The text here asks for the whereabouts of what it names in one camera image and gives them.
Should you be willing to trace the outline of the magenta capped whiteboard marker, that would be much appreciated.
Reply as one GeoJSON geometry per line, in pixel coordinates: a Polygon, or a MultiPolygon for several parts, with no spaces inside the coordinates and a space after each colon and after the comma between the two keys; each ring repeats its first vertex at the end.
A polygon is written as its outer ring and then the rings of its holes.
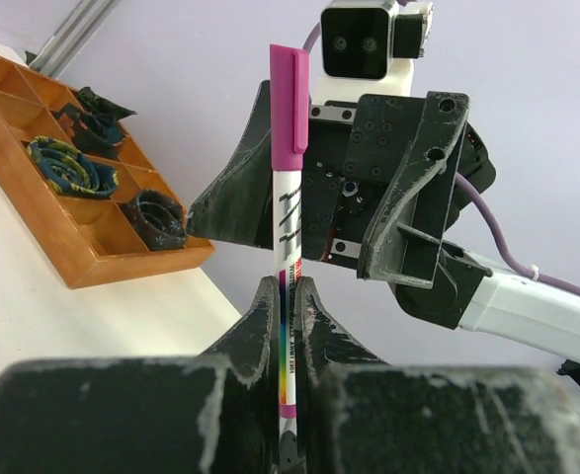
{"type": "Polygon", "coordinates": [[[309,54],[272,44],[270,53],[273,253],[280,292],[281,433],[297,433],[295,291],[301,277],[301,185],[308,146],[309,54]]]}

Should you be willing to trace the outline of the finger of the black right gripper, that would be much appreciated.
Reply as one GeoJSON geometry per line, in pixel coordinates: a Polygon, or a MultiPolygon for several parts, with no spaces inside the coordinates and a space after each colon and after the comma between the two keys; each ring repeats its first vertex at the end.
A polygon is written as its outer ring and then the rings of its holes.
{"type": "Polygon", "coordinates": [[[271,247],[270,82],[259,85],[227,165],[189,206],[189,235],[248,247],[271,247]]]}
{"type": "Polygon", "coordinates": [[[463,93],[423,98],[365,95],[359,111],[390,124],[385,145],[361,157],[394,169],[361,241],[357,276],[423,289],[432,287],[442,250],[462,141],[469,114],[463,93]]]}

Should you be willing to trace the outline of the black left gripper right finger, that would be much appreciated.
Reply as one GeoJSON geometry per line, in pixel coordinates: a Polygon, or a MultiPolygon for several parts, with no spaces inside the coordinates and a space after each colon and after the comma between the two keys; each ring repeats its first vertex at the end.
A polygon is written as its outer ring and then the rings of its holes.
{"type": "Polygon", "coordinates": [[[580,473],[580,422],[526,367],[391,365],[296,290],[300,446],[310,473],[580,473]]]}

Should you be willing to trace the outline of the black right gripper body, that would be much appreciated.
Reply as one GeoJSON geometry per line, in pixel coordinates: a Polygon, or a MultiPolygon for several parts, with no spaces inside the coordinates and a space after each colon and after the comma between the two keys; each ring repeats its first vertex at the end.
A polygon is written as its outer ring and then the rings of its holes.
{"type": "Polygon", "coordinates": [[[302,185],[302,255],[353,269],[383,198],[402,198],[439,162],[479,192],[496,169],[465,119],[468,98],[365,94],[311,110],[302,185]]]}

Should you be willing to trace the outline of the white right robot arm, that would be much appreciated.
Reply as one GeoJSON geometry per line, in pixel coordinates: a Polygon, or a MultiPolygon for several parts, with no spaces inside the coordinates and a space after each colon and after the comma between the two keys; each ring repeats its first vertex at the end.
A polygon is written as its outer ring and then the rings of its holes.
{"type": "Polygon", "coordinates": [[[189,210],[195,237],[274,254],[282,406],[291,414],[301,264],[388,284],[399,307],[563,358],[580,388],[580,287],[511,254],[483,193],[495,171],[464,94],[311,104],[264,81],[226,167],[189,210]]]}

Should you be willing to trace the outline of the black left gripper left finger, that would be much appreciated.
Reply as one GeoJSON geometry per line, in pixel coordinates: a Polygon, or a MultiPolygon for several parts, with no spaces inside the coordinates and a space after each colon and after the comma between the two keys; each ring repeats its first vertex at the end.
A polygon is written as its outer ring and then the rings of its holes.
{"type": "Polygon", "coordinates": [[[31,359],[0,374],[0,473],[275,473],[279,291],[196,356],[31,359]]]}

